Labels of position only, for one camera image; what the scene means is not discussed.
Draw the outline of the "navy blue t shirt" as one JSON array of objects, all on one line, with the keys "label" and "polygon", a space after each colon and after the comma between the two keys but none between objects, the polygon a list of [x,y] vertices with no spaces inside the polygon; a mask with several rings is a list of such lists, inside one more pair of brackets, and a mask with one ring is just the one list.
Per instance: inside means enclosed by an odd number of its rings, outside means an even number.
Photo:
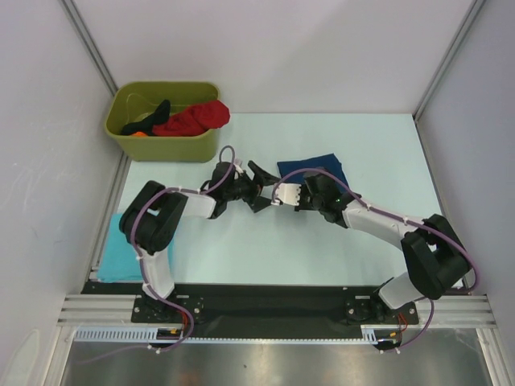
[{"label": "navy blue t shirt", "polygon": [[289,173],[299,169],[324,169],[337,177],[345,185],[349,186],[348,180],[343,171],[342,164],[334,154],[325,154],[313,158],[306,158],[303,160],[279,161],[277,162],[277,167],[281,177],[285,177]]}]

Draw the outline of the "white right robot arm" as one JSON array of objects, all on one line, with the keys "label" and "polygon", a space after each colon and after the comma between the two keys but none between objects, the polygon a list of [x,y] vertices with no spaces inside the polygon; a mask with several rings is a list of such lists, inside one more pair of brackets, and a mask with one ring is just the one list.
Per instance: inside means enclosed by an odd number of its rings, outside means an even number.
[{"label": "white right robot arm", "polygon": [[352,191],[320,168],[298,171],[302,183],[279,179],[272,190],[274,205],[317,211],[331,224],[375,236],[402,252],[406,271],[377,289],[373,317],[391,322],[408,303],[440,299],[475,266],[448,220],[438,214],[413,218],[392,213]]}]

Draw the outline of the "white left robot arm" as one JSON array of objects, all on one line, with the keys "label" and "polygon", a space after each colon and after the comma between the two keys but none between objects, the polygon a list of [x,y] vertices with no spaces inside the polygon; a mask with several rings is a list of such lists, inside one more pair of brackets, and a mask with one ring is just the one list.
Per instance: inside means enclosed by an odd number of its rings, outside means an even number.
[{"label": "white left robot arm", "polygon": [[149,181],[122,214],[119,229],[135,247],[143,277],[142,296],[134,303],[132,322],[186,323],[202,319],[202,303],[188,304],[173,295],[175,283],[167,253],[184,217],[214,220],[225,212],[228,203],[239,200],[254,213],[271,205],[262,191],[279,178],[253,161],[248,167],[252,175],[238,161],[220,161],[198,190],[167,188]]}]

